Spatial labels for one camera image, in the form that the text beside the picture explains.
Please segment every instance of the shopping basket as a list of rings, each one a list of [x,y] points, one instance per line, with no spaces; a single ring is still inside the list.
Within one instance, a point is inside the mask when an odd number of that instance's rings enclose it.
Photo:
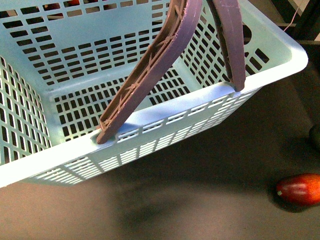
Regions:
[[[161,30],[170,1],[0,2],[0,187],[70,186],[120,167],[220,124],[308,62],[301,46],[239,0],[249,37],[245,88],[236,92],[203,1],[185,51],[115,136],[97,144],[101,113]]]

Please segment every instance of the red fruit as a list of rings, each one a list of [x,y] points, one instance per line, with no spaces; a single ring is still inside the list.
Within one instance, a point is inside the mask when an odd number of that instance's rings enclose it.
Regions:
[[[320,175],[304,173],[280,180],[276,184],[278,196],[288,203],[305,207],[320,203]]]
[[[68,1],[68,4],[70,6],[76,6],[76,5],[79,5],[79,0],[71,0],[71,1]]]

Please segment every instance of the pink cable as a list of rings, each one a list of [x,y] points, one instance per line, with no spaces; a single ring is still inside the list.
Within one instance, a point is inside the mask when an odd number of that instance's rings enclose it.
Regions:
[[[298,10],[299,10],[299,8],[301,7],[301,5],[302,5],[304,2],[305,2],[305,0],[301,1],[300,4],[299,4],[299,6],[296,8],[296,11],[295,11],[295,13],[294,13],[294,15],[293,15],[292,20],[291,20],[290,24],[283,30],[284,32],[294,23],[294,20],[295,20],[295,18],[296,18],[296,16],[297,16]]]

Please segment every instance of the dark floor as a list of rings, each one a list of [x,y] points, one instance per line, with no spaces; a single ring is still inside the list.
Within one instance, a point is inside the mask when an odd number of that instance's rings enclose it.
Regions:
[[[1,188],[0,240],[318,240],[320,206],[283,208],[270,189],[320,174],[306,140],[319,91],[309,64],[219,126],[86,182]]]

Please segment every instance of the basket handle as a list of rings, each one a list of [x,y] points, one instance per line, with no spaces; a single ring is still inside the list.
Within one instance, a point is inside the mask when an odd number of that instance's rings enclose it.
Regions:
[[[246,64],[244,33],[238,0],[207,0],[212,12],[226,73],[235,91],[245,87]]]
[[[244,87],[245,61],[238,0],[207,1],[216,23],[219,23],[218,36],[222,42],[228,77],[234,83],[236,91],[240,91]],[[118,131],[185,50],[195,33],[201,10],[202,0],[170,0],[167,18],[160,33],[100,117],[102,132],[96,139],[98,144],[106,143]]]

